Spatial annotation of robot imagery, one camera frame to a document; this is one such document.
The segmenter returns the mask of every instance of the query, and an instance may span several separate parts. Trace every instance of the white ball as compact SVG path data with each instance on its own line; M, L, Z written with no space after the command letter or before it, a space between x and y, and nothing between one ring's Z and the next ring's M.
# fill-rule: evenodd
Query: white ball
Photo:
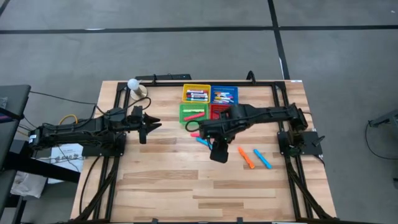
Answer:
M138 90L139 88L139 81L137 81L135 78L130 79L127 82L127 86L129 87L130 90Z

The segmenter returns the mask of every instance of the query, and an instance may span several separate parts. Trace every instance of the plastic basket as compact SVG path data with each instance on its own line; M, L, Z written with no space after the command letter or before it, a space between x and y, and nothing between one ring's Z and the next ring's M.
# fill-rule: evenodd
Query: plastic basket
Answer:
M204 103L183 103L180 104L180 123L186 124L188 121L184 121L184 118L187 116L192 116L198 114L200 112L184 112L184 110L205 110L205 115L200 118L196 118L196 121L203 121L208 119L208 107L207 104Z
M207 90L207 101L188 101L187 90ZM210 85L184 84L184 89L182 91L182 101L184 103L209 103L210 91L211 91Z
M233 100L233 103L232 102L223 103L223 105L235 105L235 104L239 103L238 88L236 86L212 86L211 87L211 97L210 97L211 104L219 104L217 102L214 102L217 92L229 93L233 97L231 99L231 100Z
M211 104L210 105L210 119L218 119L220 117L220 113L224 110L227 110L230 105L217 105Z

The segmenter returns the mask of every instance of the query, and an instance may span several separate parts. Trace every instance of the red basket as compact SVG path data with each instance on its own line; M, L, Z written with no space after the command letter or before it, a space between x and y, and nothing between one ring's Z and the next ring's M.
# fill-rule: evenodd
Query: red basket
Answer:
M224 110L228 109L230 105L216 105L216 104L211 104L210 105L210 119L218 119L220 116L220 112L223 112Z

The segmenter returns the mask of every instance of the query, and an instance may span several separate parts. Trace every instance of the blue marker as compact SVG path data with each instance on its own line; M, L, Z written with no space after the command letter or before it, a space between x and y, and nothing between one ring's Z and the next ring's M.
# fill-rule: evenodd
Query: blue marker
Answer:
M268 169L271 169L271 168L272 168L271 164L269 164L269 162L266 160L266 158L264 158L264 156L262 156L261 153L260 153L257 149L255 149L255 150L253 150L253 151L254 151L255 155L257 155L257 157L261 160L261 162L262 162L264 165L266 165L266 167L267 167Z
M209 143L199 137L197 137L197 142L204 144L205 146L209 147Z

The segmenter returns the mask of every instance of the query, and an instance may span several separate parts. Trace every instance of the yellow basket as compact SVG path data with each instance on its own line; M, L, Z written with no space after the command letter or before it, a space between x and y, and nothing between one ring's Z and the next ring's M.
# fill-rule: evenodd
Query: yellow basket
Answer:
M188 101L187 91L188 90L207 90L207 101ZM184 89L182 91L182 101L184 103L209 103L210 102L210 85L197 85L197 84L184 84Z

